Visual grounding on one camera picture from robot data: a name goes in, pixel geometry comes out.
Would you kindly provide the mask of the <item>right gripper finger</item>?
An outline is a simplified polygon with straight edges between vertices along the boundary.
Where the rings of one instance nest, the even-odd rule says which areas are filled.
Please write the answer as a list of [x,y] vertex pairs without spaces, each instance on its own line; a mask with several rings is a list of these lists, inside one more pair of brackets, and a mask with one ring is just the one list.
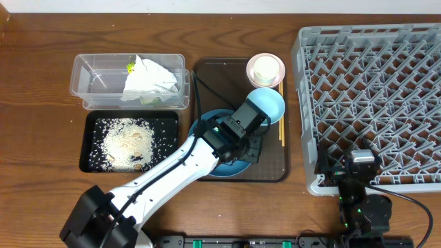
[[328,154],[324,143],[321,141],[318,145],[317,162],[314,174],[327,174],[330,171]]
[[373,150],[373,148],[371,147],[371,143],[366,138],[362,138],[362,143],[363,143],[365,149],[368,149],[371,152],[373,160],[375,162],[381,162],[382,161],[382,159],[379,157],[378,153],[376,153]]

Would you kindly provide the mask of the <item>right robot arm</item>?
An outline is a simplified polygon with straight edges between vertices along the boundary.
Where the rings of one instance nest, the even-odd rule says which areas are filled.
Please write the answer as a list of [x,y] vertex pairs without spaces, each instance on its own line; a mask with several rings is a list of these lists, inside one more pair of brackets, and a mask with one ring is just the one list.
[[316,171],[338,188],[340,218],[347,229],[357,236],[377,236],[390,230],[392,202],[380,194],[367,194],[382,159],[366,139],[362,143],[363,148],[347,152],[341,164],[332,164],[324,143],[319,143]]

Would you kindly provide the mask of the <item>yellow green snack wrapper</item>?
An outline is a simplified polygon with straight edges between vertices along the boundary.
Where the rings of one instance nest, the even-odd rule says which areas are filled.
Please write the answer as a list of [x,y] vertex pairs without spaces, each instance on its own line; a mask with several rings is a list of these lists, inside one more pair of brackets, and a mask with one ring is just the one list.
[[153,105],[161,102],[159,96],[151,96],[151,94],[159,93],[158,83],[160,80],[160,72],[154,67],[147,67],[143,62],[129,63],[127,65],[129,72],[125,87],[123,90],[123,100],[130,101],[139,97],[144,105]]

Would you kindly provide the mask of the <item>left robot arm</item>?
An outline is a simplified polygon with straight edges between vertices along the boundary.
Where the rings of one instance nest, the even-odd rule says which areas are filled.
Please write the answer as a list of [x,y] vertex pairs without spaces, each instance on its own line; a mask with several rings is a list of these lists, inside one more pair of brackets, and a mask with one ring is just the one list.
[[141,232],[149,218],[190,183],[208,175],[259,127],[259,122],[230,116],[222,123],[199,120],[182,146],[153,169],[108,193],[96,185],[85,191],[59,238],[67,247],[151,247],[152,241]]

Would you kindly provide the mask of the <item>dark blue plate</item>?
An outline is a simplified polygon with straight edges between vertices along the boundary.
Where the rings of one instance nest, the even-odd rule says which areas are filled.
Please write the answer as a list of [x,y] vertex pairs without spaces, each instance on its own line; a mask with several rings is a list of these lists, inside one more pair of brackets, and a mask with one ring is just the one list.
[[[217,109],[217,110],[211,110],[206,112],[205,114],[202,114],[197,120],[195,120],[194,124],[190,128],[189,135],[188,136],[198,136],[198,122],[203,119],[209,119],[212,116],[231,116],[234,113],[233,110],[228,109]],[[198,136],[197,145],[202,141],[203,139]],[[229,163],[221,163],[219,161],[219,158],[214,155],[214,151],[211,152],[211,155],[213,155],[217,159],[217,166],[209,173],[210,176],[216,176],[216,177],[228,177],[228,176],[235,176],[245,169],[247,169],[251,163],[247,163],[244,161],[234,161]]]

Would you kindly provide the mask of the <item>white napkin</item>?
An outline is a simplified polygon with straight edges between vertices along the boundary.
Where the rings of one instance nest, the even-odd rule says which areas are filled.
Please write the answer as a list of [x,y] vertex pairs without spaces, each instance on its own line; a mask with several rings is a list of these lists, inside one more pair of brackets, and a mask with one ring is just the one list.
[[174,74],[162,65],[135,56],[135,61],[127,64],[128,76],[125,80],[122,101],[141,99],[154,102],[156,97],[178,93],[178,81]]

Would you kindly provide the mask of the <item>white rice pile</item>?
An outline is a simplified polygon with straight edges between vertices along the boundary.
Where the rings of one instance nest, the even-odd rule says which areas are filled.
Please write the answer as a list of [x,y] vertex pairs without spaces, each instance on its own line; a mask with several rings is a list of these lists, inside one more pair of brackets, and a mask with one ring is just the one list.
[[99,118],[94,124],[87,165],[91,172],[146,172],[178,145],[172,118]]

